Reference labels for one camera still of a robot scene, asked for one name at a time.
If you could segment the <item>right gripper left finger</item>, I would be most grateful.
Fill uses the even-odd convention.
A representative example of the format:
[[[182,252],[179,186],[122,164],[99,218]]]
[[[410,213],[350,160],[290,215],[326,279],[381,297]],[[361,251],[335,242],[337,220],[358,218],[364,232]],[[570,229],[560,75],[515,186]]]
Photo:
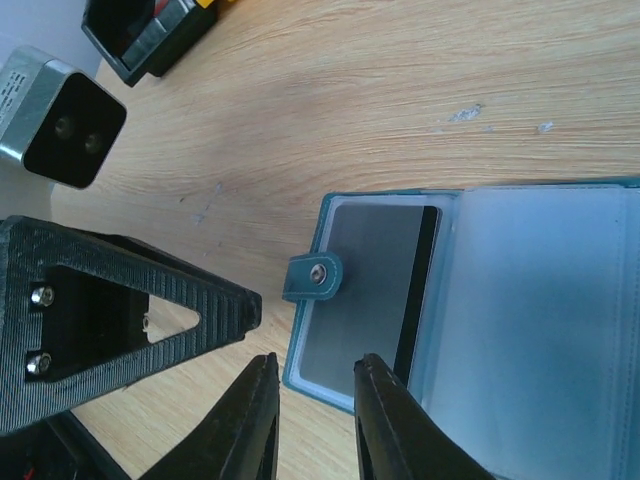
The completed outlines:
[[[205,418],[144,479],[275,479],[280,394],[275,353],[255,356]]]

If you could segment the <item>grey card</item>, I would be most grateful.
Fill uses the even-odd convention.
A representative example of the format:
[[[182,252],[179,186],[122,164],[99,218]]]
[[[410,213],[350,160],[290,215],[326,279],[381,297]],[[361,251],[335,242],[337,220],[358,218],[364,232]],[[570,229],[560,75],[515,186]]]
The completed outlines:
[[[353,367],[368,353],[396,359],[405,319],[418,316],[415,288],[426,279],[440,212],[433,206],[343,204],[327,248],[343,265],[330,299],[315,303],[299,375],[352,396]]]

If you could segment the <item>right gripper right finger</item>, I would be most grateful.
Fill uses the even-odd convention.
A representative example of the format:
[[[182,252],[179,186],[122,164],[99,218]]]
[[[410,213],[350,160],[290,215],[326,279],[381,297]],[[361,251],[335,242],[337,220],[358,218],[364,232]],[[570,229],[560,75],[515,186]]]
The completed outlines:
[[[447,437],[376,354],[354,365],[355,430],[362,479],[491,479]]]

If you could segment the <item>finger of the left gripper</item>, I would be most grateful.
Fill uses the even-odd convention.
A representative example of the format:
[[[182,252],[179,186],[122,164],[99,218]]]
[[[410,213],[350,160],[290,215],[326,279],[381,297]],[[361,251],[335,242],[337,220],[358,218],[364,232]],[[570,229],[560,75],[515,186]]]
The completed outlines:
[[[1,224],[1,432],[243,340],[261,296],[143,242]]]

